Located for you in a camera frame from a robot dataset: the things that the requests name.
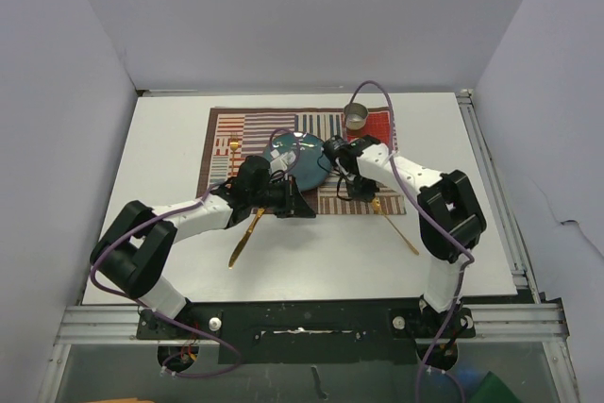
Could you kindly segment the gold spoon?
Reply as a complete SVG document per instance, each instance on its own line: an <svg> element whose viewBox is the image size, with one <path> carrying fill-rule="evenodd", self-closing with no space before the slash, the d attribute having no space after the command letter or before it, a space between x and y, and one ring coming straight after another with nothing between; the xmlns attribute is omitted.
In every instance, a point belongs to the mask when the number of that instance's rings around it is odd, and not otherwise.
<svg viewBox="0 0 604 403"><path fill-rule="evenodd" d="M418 256L419 255L418 249L411 243L411 241L403 234L403 232L394 224L394 222L386 214L386 212L381 207L380 199L378 197L376 197L372 200L371 206L372 206L375 214L378 214L383 219L385 219L388 222L388 224L394 229L394 231L397 233L397 235L401 238L401 240L405 243L405 245L409 248L409 250L415 256Z"/></svg>

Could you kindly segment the beige metal cup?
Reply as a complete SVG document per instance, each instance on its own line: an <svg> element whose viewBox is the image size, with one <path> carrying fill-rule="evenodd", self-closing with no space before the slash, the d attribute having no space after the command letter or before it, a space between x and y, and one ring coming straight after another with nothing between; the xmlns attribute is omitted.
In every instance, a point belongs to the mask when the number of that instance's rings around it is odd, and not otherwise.
<svg viewBox="0 0 604 403"><path fill-rule="evenodd" d="M355 134L361 131L369 117L369 110L366 106L356 102L350 102L344 107L344 128L348 134Z"/></svg>

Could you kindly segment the blue ceramic plate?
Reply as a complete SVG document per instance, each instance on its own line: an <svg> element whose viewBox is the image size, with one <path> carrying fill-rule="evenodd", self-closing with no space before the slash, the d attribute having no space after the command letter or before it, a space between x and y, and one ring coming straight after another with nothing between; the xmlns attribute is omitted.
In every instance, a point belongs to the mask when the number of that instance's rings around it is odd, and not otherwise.
<svg viewBox="0 0 604 403"><path fill-rule="evenodd" d="M261 155L269 161L272 173L288 171L296 178L298 189L306 192L323 184L332 169L323 145L323 140L310 133L285 133L275 136Z"/></svg>

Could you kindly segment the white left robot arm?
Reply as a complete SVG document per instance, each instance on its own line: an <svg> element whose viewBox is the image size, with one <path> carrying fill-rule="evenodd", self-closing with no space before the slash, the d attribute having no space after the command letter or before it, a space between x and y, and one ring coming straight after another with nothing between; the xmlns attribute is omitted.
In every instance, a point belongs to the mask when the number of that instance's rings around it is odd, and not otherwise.
<svg viewBox="0 0 604 403"><path fill-rule="evenodd" d="M158 313L159 327L170 337L182 337L193 322L185 309L188 300L162 276L173 245L201 233L235 227L253 211L263 210L280 219L316 217L296 178L272 172L269 161L261 156L246 158L236 176L210 186L193 201L155 208L131 201L93 249L90 281L106 293Z"/></svg>

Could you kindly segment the gold knife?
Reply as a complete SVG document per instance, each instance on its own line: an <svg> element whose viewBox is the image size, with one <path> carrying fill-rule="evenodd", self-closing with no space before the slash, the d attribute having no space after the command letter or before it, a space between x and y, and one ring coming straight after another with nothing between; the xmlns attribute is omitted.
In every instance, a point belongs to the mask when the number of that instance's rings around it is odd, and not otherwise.
<svg viewBox="0 0 604 403"><path fill-rule="evenodd" d="M264 208L258 208L256 211L256 214L252 220L252 222L250 223L250 225L248 226L247 230L245 231L244 235L242 236L242 238L239 240L239 242L237 243L237 245L235 246L229 261L228 261L228 268L232 269L235 266L235 263L237 262L238 258L241 256L242 252L244 251L247 243L249 242L251 236L254 233L254 230L260 220L260 218L262 217L262 215L265 213L265 209Z"/></svg>

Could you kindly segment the patchwork striped cloth placemat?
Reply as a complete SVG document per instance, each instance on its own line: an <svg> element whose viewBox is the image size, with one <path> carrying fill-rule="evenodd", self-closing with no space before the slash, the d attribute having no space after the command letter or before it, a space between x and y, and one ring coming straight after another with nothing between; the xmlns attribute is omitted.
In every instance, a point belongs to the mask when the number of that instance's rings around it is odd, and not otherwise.
<svg viewBox="0 0 604 403"><path fill-rule="evenodd" d="M275 131L310 133L323 141L334 135L342 136L344 115L340 108L303 109L235 109L212 108L207 125L206 139L197 184L197 194L211 185L230 177L230 150L228 139L236 135L240 147L235 159L235 174L248 156L261 155L272 142ZM347 200L345 183L331 169L327 180L318 188L301 192L312 209L324 215L373 214L371 205Z"/></svg>

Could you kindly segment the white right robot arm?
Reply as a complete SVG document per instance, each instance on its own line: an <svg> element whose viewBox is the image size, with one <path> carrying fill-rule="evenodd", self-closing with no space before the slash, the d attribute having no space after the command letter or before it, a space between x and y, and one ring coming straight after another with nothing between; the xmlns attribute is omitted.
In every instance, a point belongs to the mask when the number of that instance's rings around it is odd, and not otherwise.
<svg viewBox="0 0 604 403"><path fill-rule="evenodd" d="M471 250L487 227L468 176L429 169L372 136L351 143L334 136L323 153L345 182L349 200L370 203L384 187L416 209L420 239L432 256L420 323L426 333L443 335L454 324L450 308L459 302L464 270L474 262Z"/></svg>

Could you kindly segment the gold fork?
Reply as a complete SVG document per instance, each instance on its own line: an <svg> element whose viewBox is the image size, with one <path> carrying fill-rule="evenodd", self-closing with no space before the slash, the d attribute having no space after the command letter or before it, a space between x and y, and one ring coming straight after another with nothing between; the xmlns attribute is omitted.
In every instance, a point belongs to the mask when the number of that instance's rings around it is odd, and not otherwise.
<svg viewBox="0 0 604 403"><path fill-rule="evenodd" d="M235 176L235 159L237 155L237 150L240 147L239 138L236 135L231 136L228 139L228 145L230 150L230 167L229 167L229 175Z"/></svg>

